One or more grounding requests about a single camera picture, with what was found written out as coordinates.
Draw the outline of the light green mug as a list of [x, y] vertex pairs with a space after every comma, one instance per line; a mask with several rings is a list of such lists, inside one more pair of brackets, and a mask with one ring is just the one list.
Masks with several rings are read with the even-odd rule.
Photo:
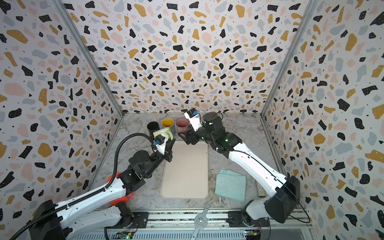
[[157, 130], [153, 132], [154, 137], [156, 138], [157, 136], [163, 136], [165, 138], [165, 141], [171, 141], [174, 139], [174, 136], [169, 128], [164, 128], [161, 130]]

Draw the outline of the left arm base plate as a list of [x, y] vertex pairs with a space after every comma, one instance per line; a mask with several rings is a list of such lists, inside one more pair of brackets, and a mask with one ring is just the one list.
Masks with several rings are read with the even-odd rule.
[[149, 218], [149, 212], [133, 212], [121, 214], [121, 219], [108, 229], [145, 229]]

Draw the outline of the pink mug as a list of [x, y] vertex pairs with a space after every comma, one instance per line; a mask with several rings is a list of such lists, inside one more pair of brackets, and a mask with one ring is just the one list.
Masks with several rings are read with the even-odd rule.
[[186, 118], [179, 118], [176, 120], [177, 135], [189, 130], [190, 123]]

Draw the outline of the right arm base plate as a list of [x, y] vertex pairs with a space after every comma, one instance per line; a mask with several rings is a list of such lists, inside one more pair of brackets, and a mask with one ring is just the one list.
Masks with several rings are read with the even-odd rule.
[[247, 215], [247, 213], [243, 211], [229, 211], [226, 222], [230, 225], [231, 228], [259, 228], [270, 226], [269, 220], [267, 218], [253, 220]]

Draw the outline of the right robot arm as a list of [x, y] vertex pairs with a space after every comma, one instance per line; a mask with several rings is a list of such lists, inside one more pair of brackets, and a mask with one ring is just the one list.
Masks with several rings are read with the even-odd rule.
[[285, 223], [300, 203], [300, 181], [295, 176], [287, 177], [274, 170], [234, 133], [225, 130], [222, 118], [216, 112], [200, 115], [192, 108], [184, 114], [190, 126], [178, 135], [186, 144], [195, 145], [204, 141], [214, 151], [238, 164], [250, 174], [266, 191], [265, 201], [250, 201], [242, 212], [243, 221], [248, 224], [260, 218], [271, 218]]

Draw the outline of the light blue mug yellow inside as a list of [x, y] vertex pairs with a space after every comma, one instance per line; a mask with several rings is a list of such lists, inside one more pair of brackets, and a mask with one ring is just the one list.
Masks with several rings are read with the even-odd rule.
[[175, 121], [171, 118], [162, 121], [162, 127], [168, 128], [173, 134], [176, 132]]

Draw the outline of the black mug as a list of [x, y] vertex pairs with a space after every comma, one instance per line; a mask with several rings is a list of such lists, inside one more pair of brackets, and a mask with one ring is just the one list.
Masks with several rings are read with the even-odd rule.
[[149, 132], [149, 136], [152, 140], [155, 139], [154, 132], [160, 130], [160, 126], [158, 122], [150, 122], [147, 124], [147, 130]]

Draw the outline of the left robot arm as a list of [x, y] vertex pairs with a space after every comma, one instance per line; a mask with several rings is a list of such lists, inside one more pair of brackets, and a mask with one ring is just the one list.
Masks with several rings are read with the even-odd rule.
[[171, 162], [175, 139], [164, 135], [155, 139], [143, 136], [150, 141], [152, 154], [145, 150], [136, 152], [129, 159], [128, 168], [120, 174], [114, 170], [111, 179], [101, 187], [57, 204], [51, 200], [42, 203], [31, 226], [27, 227], [31, 239], [71, 240], [101, 228], [139, 226], [140, 222], [125, 202], [107, 210], [98, 208], [134, 193], [163, 161]]

